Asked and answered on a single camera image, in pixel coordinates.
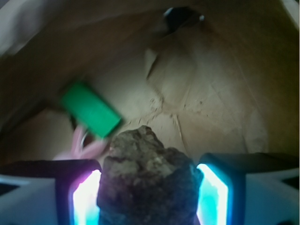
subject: green rectangular object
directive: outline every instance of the green rectangular object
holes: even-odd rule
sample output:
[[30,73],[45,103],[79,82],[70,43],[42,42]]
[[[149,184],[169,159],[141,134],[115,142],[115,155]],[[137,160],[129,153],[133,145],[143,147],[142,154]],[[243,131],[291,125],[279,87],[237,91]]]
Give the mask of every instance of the green rectangular object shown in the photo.
[[91,132],[102,138],[108,136],[121,121],[117,113],[81,82],[73,84],[60,103]]

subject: rock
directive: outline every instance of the rock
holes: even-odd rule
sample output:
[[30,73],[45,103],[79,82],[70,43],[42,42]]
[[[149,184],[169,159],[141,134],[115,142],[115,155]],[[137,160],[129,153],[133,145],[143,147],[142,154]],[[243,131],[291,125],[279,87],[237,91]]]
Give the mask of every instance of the rock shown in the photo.
[[101,225],[192,225],[203,175],[150,127],[113,138],[97,204]]

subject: glowing led light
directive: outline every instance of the glowing led light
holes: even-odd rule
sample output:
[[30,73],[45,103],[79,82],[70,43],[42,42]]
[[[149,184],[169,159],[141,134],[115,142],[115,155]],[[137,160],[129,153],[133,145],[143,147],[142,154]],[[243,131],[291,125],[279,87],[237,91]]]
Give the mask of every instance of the glowing led light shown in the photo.
[[226,225],[228,186],[206,164],[199,164],[197,169],[204,174],[197,209],[200,223]]
[[75,225],[98,224],[100,208],[97,206],[97,195],[100,177],[100,171],[94,170],[73,193]]

